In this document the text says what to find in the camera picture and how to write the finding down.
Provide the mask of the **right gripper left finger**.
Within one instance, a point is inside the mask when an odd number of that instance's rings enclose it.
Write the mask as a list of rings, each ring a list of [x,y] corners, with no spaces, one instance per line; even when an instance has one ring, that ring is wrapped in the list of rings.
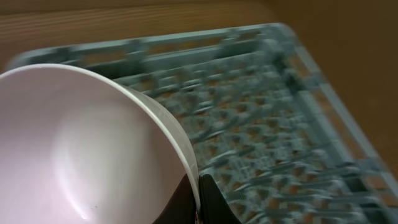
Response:
[[[196,203],[187,174],[153,224],[195,224]]]

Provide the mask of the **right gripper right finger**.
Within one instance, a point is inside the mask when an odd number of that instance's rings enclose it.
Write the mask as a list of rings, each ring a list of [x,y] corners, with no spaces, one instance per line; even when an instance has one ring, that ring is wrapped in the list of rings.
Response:
[[[204,224],[241,224],[211,175],[199,177],[201,220]]]

